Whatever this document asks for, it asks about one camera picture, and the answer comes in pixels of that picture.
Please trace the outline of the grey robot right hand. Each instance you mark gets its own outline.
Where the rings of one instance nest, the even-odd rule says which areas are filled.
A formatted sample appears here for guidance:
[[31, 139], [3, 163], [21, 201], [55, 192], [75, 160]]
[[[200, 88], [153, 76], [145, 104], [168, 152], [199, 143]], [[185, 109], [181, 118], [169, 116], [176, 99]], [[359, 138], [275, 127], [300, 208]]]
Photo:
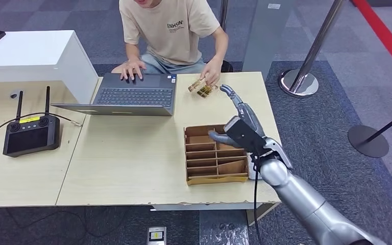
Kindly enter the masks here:
[[[265, 137], [262, 125], [260, 124], [260, 121], [257, 118], [255, 112], [247, 103], [244, 103], [241, 100], [239, 95], [232, 89], [232, 87], [223, 84], [220, 86], [219, 89], [231, 99], [235, 108], [237, 109], [237, 116], [242, 119], [250, 128], [252, 128], [259, 136]], [[237, 142], [235, 142], [234, 139], [228, 136], [226, 133], [219, 134], [215, 131], [209, 131], [208, 135], [212, 140], [218, 143], [229, 145], [234, 148], [244, 148], [243, 146], [240, 146]]]

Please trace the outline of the person's left hand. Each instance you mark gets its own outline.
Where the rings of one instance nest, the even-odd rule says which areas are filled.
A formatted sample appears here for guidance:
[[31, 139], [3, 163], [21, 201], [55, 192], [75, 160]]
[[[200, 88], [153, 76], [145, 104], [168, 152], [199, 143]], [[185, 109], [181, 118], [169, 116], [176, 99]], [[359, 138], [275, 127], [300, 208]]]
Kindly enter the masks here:
[[221, 75], [222, 64], [222, 58], [213, 57], [202, 70], [200, 80], [204, 80], [207, 85], [216, 83]]

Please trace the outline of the person's right hand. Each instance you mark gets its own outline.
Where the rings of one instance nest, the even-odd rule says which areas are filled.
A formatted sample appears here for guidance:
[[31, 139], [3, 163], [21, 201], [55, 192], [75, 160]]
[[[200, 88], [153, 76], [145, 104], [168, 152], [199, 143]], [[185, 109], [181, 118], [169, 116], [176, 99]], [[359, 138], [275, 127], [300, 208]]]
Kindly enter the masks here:
[[143, 79], [142, 70], [146, 69], [145, 63], [140, 60], [129, 60], [124, 62], [120, 68], [121, 80], [135, 80], [135, 76]]

